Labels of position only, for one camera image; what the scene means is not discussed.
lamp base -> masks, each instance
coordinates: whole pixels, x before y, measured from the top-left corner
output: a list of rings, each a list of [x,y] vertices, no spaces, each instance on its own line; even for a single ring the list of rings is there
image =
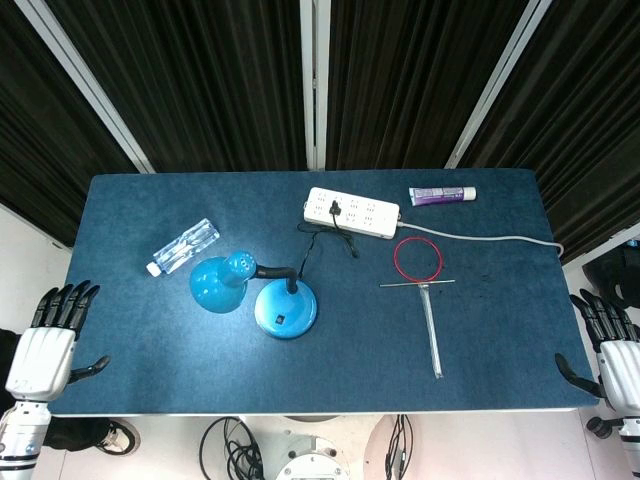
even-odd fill
[[[296,338],[311,328],[318,310],[316,297],[303,282],[298,291],[289,293],[285,279],[274,280],[264,287],[256,299],[256,321],[276,338]]]

red ring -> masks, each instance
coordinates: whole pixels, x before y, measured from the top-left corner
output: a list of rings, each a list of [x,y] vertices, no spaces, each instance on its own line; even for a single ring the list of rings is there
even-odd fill
[[[402,268],[400,268],[400,264],[398,263],[398,252],[400,251],[400,247],[402,247],[405,243],[415,242],[415,241],[426,243],[427,245],[431,245],[431,247],[435,250],[436,255],[438,255],[438,267],[436,268],[436,272],[428,278],[414,278],[411,275],[408,275],[404,270],[402,270]],[[438,278],[438,275],[440,275],[440,272],[442,271],[442,265],[444,264],[444,261],[442,260],[442,253],[440,253],[440,250],[438,249],[438,247],[436,247],[436,244],[433,243],[428,238],[407,237],[404,240],[402,240],[400,243],[398,243],[398,245],[396,245],[396,248],[393,250],[393,264],[395,265],[398,273],[402,275],[404,278],[406,278],[410,282],[420,283],[420,282],[430,282]]]

metal rod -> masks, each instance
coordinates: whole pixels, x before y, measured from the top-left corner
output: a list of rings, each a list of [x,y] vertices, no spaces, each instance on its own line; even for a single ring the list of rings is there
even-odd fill
[[[433,373],[436,378],[442,378],[442,366],[440,365],[440,354],[438,352],[438,340],[436,338],[436,327],[433,322],[433,312],[431,311],[431,298],[429,297],[429,285],[420,285],[420,298],[422,307],[427,317],[427,330],[429,331],[429,344],[431,345],[431,362],[433,363]]]
[[[455,280],[432,280],[430,282],[420,282],[420,283],[416,283],[416,282],[408,282],[408,283],[383,283],[380,284],[379,287],[380,288],[385,288],[385,287],[410,287],[410,286],[414,286],[414,287],[419,287],[420,285],[434,285],[436,283],[453,283],[455,282]]]

black cable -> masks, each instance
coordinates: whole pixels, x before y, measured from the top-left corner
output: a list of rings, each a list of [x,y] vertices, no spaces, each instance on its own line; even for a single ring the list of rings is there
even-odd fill
[[[227,475],[230,480],[264,480],[262,469],[262,455],[260,454],[260,447],[256,442],[253,433],[239,418],[237,417],[222,417],[217,419],[211,425],[207,427],[200,440],[200,448],[198,449],[198,460],[200,462],[200,471],[204,478],[212,480],[207,474],[204,468],[204,461],[202,459],[202,452],[204,450],[204,443],[209,435],[209,432],[213,430],[216,425],[224,422],[223,425],[223,438],[224,438],[224,453],[227,459]],[[231,422],[235,422],[235,425],[229,430]],[[242,444],[237,439],[232,439],[232,435],[236,429],[240,427],[247,438],[249,444]]]
[[[396,415],[396,421],[393,425],[391,438],[389,439],[389,448],[387,449],[384,461],[384,473],[386,480],[391,480],[393,477],[393,466],[396,462],[396,458],[398,457],[398,453],[400,454],[398,480],[402,480],[409,469],[411,457],[413,456],[413,426],[411,425],[411,421],[407,415]]]
[[[302,260],[302,264],[300,265],[300,269],[298,270],[298,278],[300,280],[302,280],[302,274],[304,272],[304,266],[307,263],[307,259],[309,258],[309,254],[311,253],[311,250],[313,249],[313,246],[315,245],[316,242],[316,236],[319,233],[333,233],[334,235],[340,235],[345,243],[347,244],[347,246],[349,247],[349,250],[351,251],[351,256],[353,258],[358,258],[360,256],[360,254],[358,253],[358,250],[355,247],[354,241],[353,241],[353,236],[350,233],[347,233],[346,231],[342,230],[340,227],[338,227],[338,223],[336,222],[336,214],[340,214],[340,209],[337,208],[337,203],[335,205],[331,206],[331,210],[329,211],[329,213],[331,213],[331,217],[333,218],[333,227],[325,227],[325,226],[321,226],[321,225],[311,225],[309,223],[306,222],[300,222],[298,224],[298,231],[302,232],[302,233],[311,233],[313,234],[311,236],[311,243],[309,244],[309,248],[307,249],[307,253],[305,253],[304,255],[304,259]]]

lamp head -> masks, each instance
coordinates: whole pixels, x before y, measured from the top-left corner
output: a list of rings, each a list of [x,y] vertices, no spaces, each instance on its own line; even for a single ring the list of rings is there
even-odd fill
[[[256,261],[244,251],[227,258],[214,257],[200,262],[191,272],[189,287],[198,304],[214,313],[228,313],[240,306],[247,281],[256,273]]]

